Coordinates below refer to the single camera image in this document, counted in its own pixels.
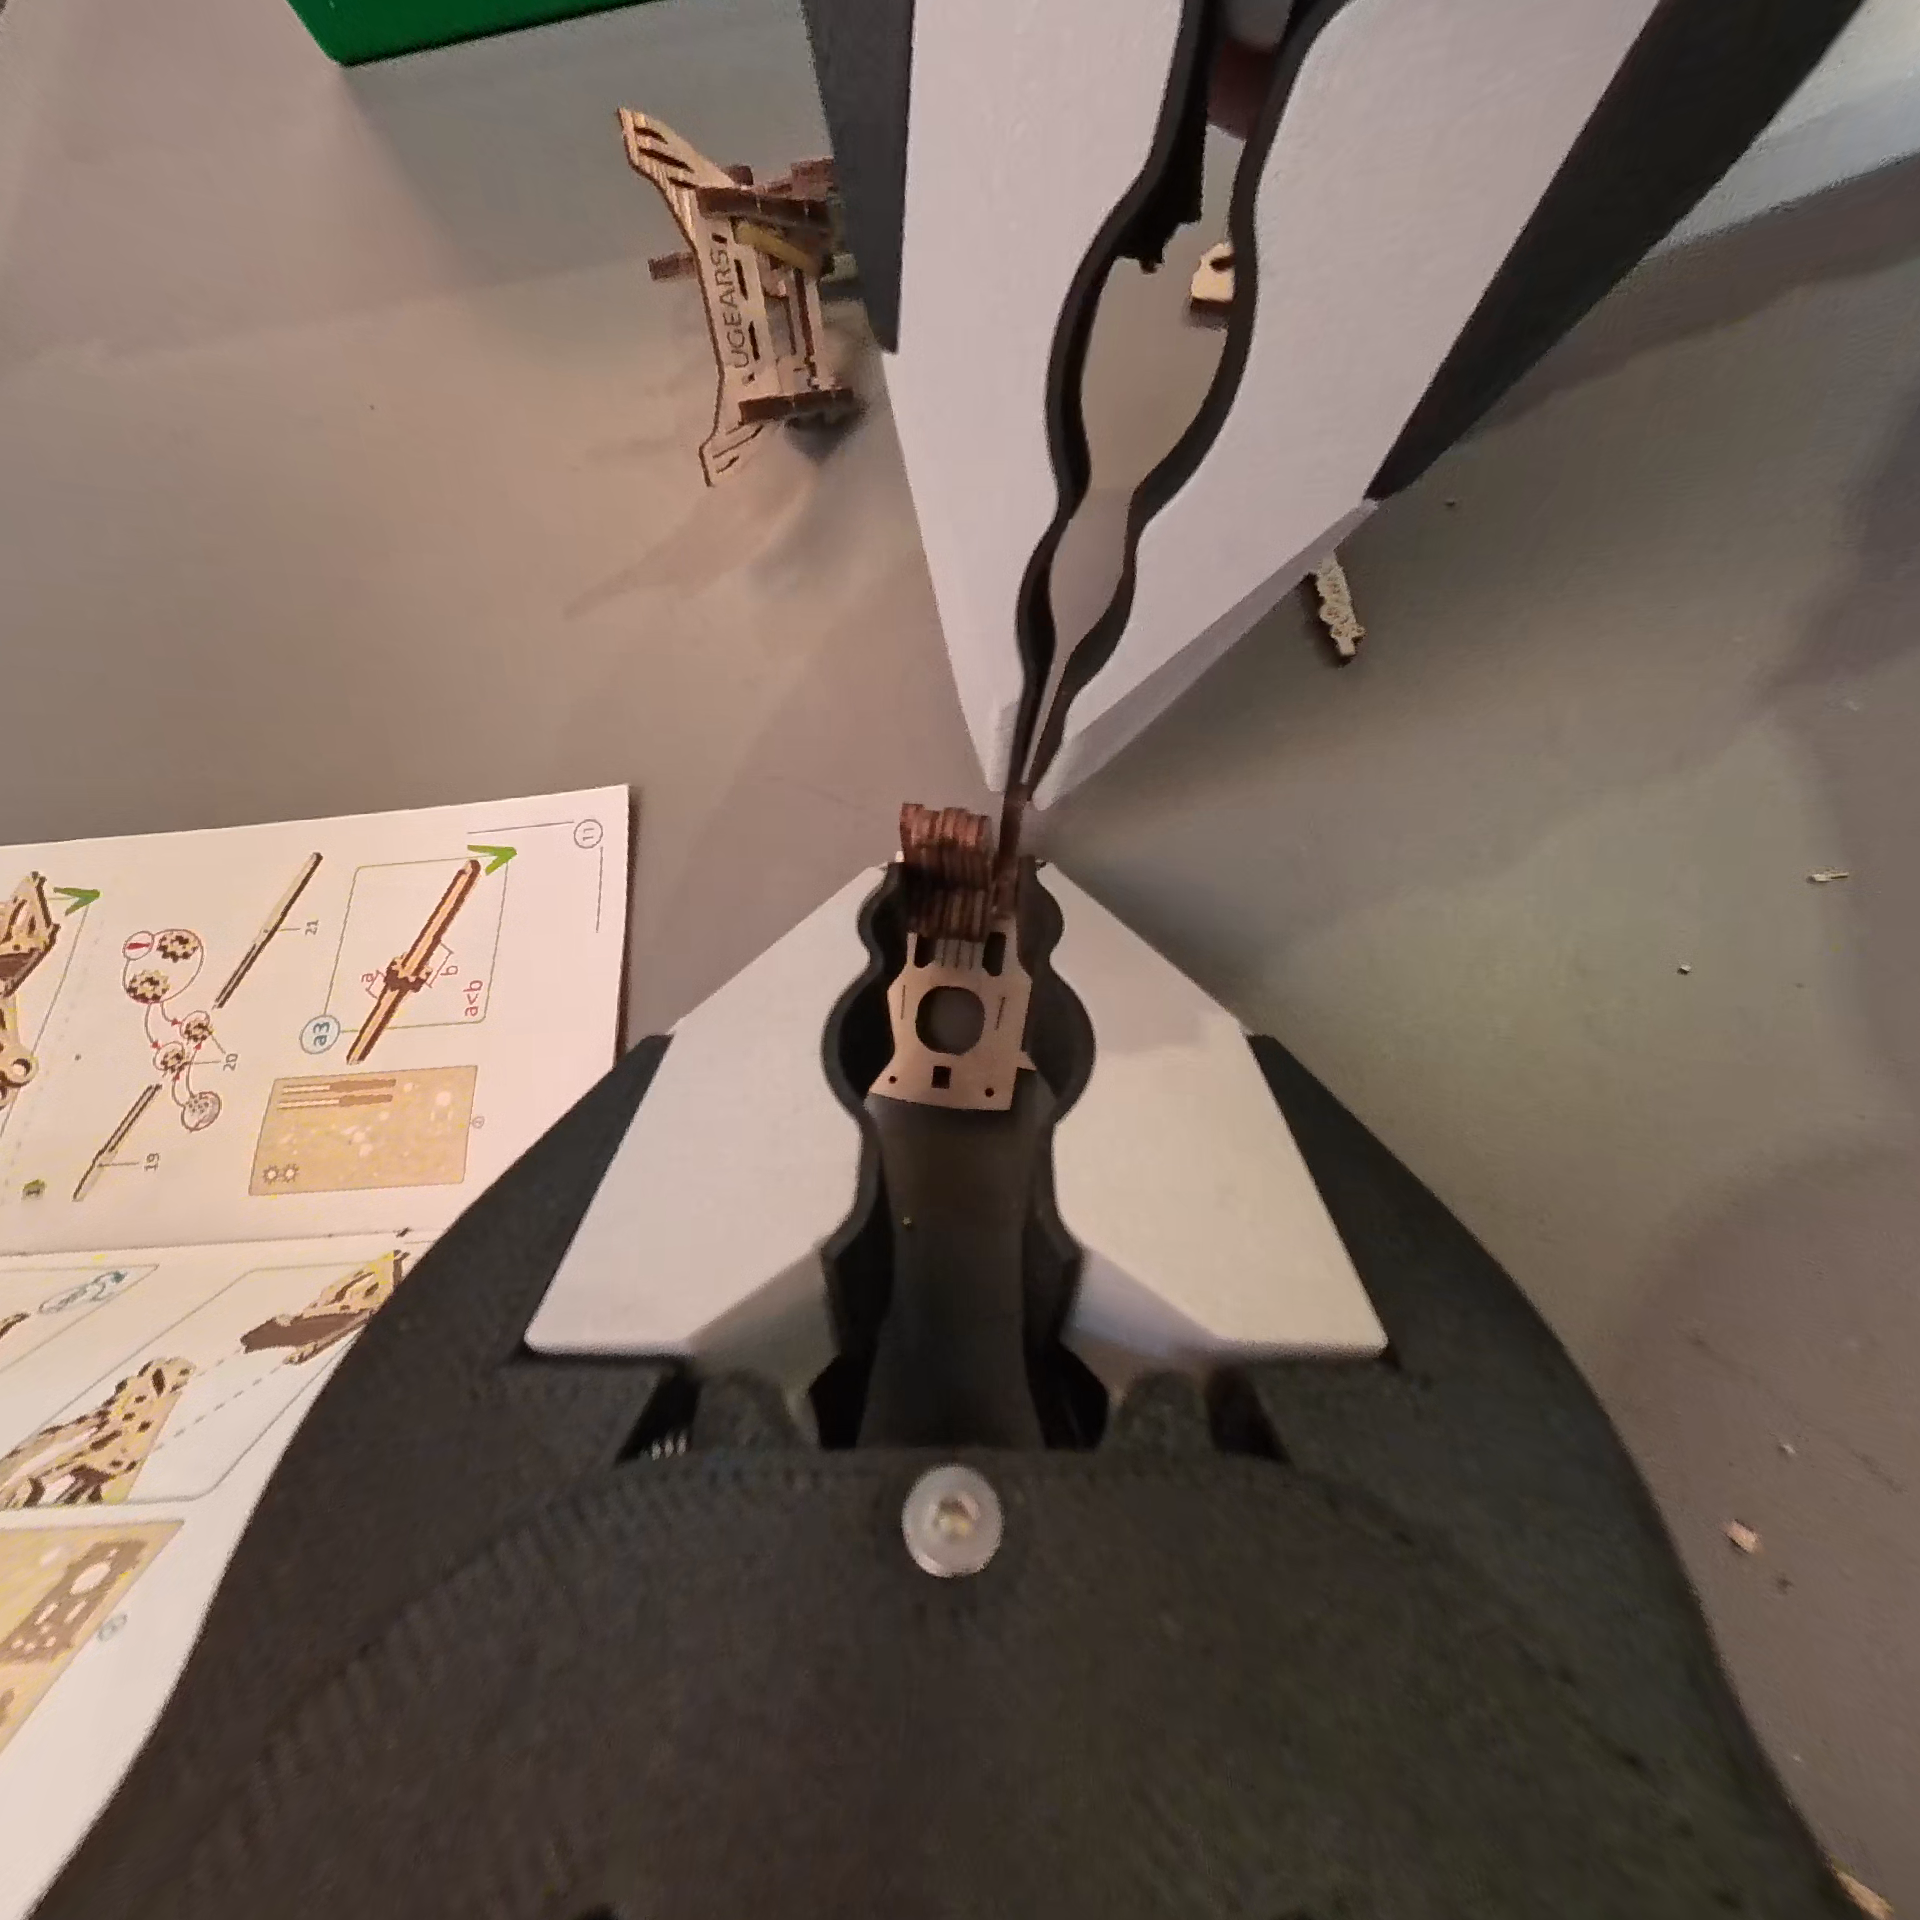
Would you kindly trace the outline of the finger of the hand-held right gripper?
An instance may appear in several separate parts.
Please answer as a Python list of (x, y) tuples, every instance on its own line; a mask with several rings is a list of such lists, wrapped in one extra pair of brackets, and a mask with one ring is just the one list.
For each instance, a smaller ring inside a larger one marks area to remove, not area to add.
[(896, 435), (958, 703), (1009, 787), (1088, 483), (1084, 348), (1130, 215), (1201, 108), (1209, 5), (916, 5)]
[(1246, 142), (1236, 292), (1196, 429), (1149, 511), (1105, 664), (1042, 780), (1060, 803), (1373, 513), (1377, 477), (1654, 12), (1646, 3), (1309, 10)]

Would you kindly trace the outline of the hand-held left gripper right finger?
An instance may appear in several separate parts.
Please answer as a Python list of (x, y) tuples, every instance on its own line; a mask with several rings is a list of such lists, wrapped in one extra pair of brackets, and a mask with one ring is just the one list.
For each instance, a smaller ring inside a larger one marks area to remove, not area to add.
[(1036, 1361), (1060, 1434), (1093, 1443), (1144, 1380), (1383, 1359), (1242, 1023), (1059, 867), (1022, 881), (1021, 959)]

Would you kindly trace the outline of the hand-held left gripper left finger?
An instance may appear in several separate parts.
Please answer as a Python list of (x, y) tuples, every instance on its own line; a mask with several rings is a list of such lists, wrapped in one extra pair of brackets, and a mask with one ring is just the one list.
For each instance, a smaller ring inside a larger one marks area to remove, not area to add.
[(837, 1265), (871, 1208), (892, 1024), (863, 869), (676, 1023), (526, 1345), (781, 1389), (829, 1444), (851, 1332)]

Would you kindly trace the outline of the wooden plate part with gears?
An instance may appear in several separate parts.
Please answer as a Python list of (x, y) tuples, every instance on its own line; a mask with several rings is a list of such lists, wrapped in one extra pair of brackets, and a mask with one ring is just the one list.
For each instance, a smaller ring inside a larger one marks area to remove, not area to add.
[(1033, 971), (1022, 954), (1021, 867), (997, 821), (958, 807), (898, 813), (902, 960), (886, 989), (890, 1051), (871, 1096), (1005, 1114), (1034, 1062)]

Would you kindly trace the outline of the printed instruction booklet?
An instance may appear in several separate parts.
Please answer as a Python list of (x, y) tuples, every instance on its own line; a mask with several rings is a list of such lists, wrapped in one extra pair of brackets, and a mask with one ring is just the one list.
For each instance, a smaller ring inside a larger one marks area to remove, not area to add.
[(623, 787), (6, 844), (5, 1746), (612, 1065)]

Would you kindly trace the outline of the notched wooden strip piece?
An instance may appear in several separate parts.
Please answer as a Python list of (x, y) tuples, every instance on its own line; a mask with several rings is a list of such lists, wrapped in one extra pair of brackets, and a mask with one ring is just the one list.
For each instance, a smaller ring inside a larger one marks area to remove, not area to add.
[(1334, 664), (1359, 660), (1369, 629), (1361, 617), (1349, 571), (1338, 550), (1329, 552), (1302, 582), (1309, 612)]

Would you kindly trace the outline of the green box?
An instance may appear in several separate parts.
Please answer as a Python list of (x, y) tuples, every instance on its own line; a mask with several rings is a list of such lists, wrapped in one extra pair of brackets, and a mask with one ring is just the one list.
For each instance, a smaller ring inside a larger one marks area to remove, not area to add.
[(660, 5), (290, 3), (289, 9), (329, 60), (360, 68)]

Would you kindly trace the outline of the wooden model frame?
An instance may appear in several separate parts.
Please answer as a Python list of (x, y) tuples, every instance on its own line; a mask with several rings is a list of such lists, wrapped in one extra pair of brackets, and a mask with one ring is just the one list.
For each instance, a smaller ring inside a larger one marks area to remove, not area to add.
[(826, 330), (829, 298), (859, 282), (837, 162), (805, 156), (756, 177), (636, 108), (619, 108), (617, 125), (631, 171), (681, 236), (676, 253), (649, 261), (649, 277), (699, 291), (717, 369), (699, 446), (705, 484), (726, 483), (777, 429), (829, 432), (855, 421), (861, 395)]

